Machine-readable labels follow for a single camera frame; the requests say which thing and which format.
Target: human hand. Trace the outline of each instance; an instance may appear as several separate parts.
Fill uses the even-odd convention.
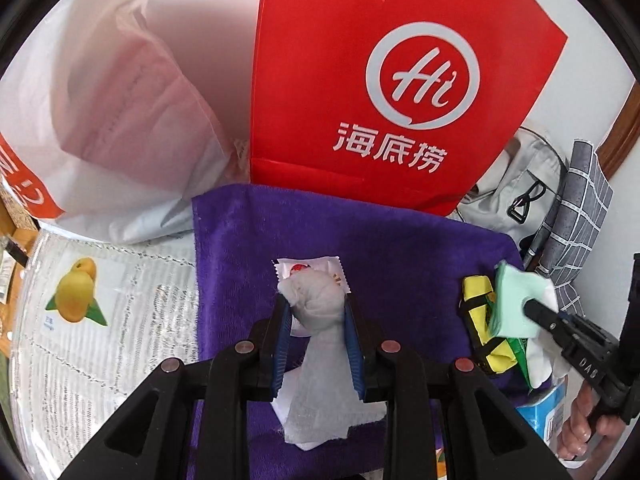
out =
[[[591,428],[587,417],[595,407],[592,389],[584,381],[578,396],[571,404],[571,416],[564,422],[558,437],[558,456],[564,460],[571,460],[576,455],[582,456],[587,451],[587,441],[591,437]],[[604,465],[613,451],[616,443],[625,431],[626,424],[613,415],[603,415],[596,424],[596,431],[602,436],[602,441],[596,446],[584,465],[576,470],[581,472],[580,478],[593,478]]]

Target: gray bag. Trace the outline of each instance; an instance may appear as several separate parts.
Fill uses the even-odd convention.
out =
[[[567,160],[525,122],[448,218],[508,234],[524,258],[566,176]]]

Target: blue tissue box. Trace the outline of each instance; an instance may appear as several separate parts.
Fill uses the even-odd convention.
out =
[[[516,408],[548,446],[551,439],[560,432],[564,422],[567,380],[568,378],[565,377],[560,384],[537,395],[527,404]]]

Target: finger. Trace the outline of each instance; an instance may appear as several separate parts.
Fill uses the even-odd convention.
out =
[[[598,419],[596,431],[604,437],[619,439],[624,433],[626,424],[618,416],[603,415]]]
[[[582,456],[587,452],[587,446],[585,443],[578,440],[571,430],[571,423],[567,420],[562,425],[562,433],[560,434],[562,443],[574,455]]]
[[[560,444],[558,446],[558,457],[562,460],[573,460],[575,455],[570,453],[569,450],[564,446],[564,444]]]
[[[595,402],[593,402],[593,390],[587,381],[582,382],[582,386],[580,386],[580,391],[578,392],[578,396],[575,397],[574,402],[578,406],[580,413],[584,416],[589,416],[593,411],[593,407],[595,406]]]
[[[613,452],[613,449],[616,447],[618,440],[619,438],[604,436],[591,453],[589,460],[594,464],[597,464],[598,468],[600,468]]]
[[[569,423],[571,425],[572,433],[578,438],[578,440],[581,442],[589,441],[589,437],[591,436],[589,422],[587,421],[587,417],[580,412],[578,403],[575,400],[571,403],[571,416],[569,417]]]

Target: blue gripper pad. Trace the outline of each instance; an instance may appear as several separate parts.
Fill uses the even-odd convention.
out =
[[[287,366],[287,353],[289,352],[289,337],[291,335],[291,307],[287,301],[280,320],[280,330],[278,331],[278,341],[273,352],[273,381],[271,381],[271,393],[273,397],[278,396],[278,391],[282,387],[284,369]]]
[[[353,389],[356,390],[360,400],[364,400],[364,357],[360,351],[356,325],[348,298],[344,300],[344,344],[347,347]]]

